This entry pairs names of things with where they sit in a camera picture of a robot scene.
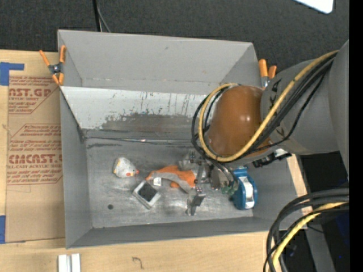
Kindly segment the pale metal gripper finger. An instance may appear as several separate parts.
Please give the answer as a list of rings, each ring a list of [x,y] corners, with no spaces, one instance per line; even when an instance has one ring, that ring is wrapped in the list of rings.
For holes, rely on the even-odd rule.
[[[199,167],[202,163],[202,158],[195,150],[188,152],[179,160],[178,166],[180,170],[193,170]]]
[[[202,187],[192,188],[187,197],[187,209],[186,214],[188,216],[194,216],[196,212],[196,208],[201,206],[203,200],[205,199],[206,194],[204,193]]]

